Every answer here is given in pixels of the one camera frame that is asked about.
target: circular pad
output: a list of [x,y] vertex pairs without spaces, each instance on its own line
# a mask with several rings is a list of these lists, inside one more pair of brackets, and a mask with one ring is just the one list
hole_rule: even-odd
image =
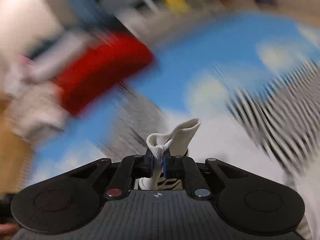
[[97,214],[99,197],[78,178],[60,177],[23,189],[12,201],[12,215],[24,228],[41,234],[77,229]]
[[277,210],[281,204],[281,198],[273,192],[266,190],[255,190],[245,196],[248,207],[258,212],[272,212]]
[[294,230],[304,215],[302,198],[289,187],[260,178],[229,180],[217,206],[231,226],[255,235]]

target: silver button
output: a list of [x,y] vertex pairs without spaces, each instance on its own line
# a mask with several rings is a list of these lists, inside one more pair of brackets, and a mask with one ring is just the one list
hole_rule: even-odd
[[195,190],[195,195],[198,197],[207,197],[210,195],[210,191],[205,189],[205,188],[199,188],[197,190]]

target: human hand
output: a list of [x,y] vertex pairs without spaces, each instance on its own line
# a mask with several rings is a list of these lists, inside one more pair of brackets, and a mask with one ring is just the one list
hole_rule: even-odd
[[0,240],[4,240],[5,236],[13,236],[18,231],[16,224],[0,224]]

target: red object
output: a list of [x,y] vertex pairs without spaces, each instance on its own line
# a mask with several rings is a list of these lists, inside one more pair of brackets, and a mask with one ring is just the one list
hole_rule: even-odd
[[89,48],[57,78],[56,83],[62,88],[60,104],[70,114],[77,115],[115,83],[152,61],[152,52],[135,37],[113,33],[106,42]]

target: blue fabric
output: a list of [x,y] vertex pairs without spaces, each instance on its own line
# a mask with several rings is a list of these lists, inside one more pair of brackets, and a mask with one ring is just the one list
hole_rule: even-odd
[[95,0],[68,0],[74,14],[86,25],[103,25],[110,17]]

